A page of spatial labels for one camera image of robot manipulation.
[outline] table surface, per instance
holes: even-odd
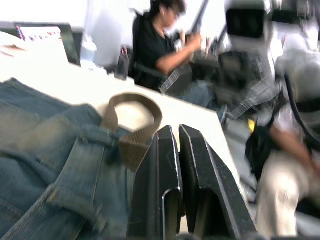
[[[42,93],[72,105],[90,104],[103,114],[110,98],[121,93],[139,93],[153,99],[160,107],[161,128],[171,125],[179,146],[179,125],[184,124],[202,132],[203,136],[225,162],[240,185],[240,178],[232,159],[217,114],[155,91],[115,79],[103,71],[92,72],[48,56],[46,51],[33,48],[24,51],[7,50],[1,54],[0,82],[11,77]],[[137,103],[125,103],[116,108],[119,125],[135,130],[152,121],[152,116]]]

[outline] plastic bottle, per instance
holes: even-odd
[[[92,37],[85,35],[82,40],[81,48],[81,67],[87,69],[95,68],[94,59],[97,52],[97,46],[92,40]]]

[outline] man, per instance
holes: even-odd
[[[289,35],[277,68],[290,76],[304,124],[312,131],[319,131],[320,111],[316,100],[320,97],[320,55],[308,50],[301,34]],[[288,99],[286,87],[283,93]],[[303,110],[302,104],[309,109],[311,106],[312,110]],[[304,131],[289,103],[275,117],[270,135],[282,151],[272,151],[263,167],[257,191],[256,227],[260,234],[269,237],[297,236],[298,202],[309,198],[320,207],[320,152],[310,150],[302,141]]]
[[[150,12],[144,15],[139,27],[136,60],[150,69],[169,75],[177,67],[190,59],[190,56],[202,46],[199,33],[195,34],[187,45],[176,51],[174,43],[165,34],[165,29],[172,28],[179,16],[186,12],[184,0],[152,0]],[[145,88],[157,91],[160,78],[150,75],[136,79],[136,83]],[[206,82],[193,84],[186,92],[176,98],[186,102],[217,111],[213,93]],[[219,111],[220,121],[224,121],[225,111]]]

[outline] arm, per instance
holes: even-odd
[[[280,131],[273,125],[270,129],[270,135],[279,147],[298,159],[307,169],[315,169],[316,165],[312,160],[311,153],[294,134]]]
[[[179,52],[173,52],[171,54],[161,57],[156,62],[156,68],[167,75],[169,72],[177,68],[179,65],[189,60],[189,56],[194,52],[194,48],[191,45],[184,47]]]

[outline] hand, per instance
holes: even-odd
[[[201,49],[202,46],[202,38],[200,33],[197,33],[195,35],[192,35],[190,39],[188,40],[188,46],[191,47],[192,51],[196,51],[198,49]]]

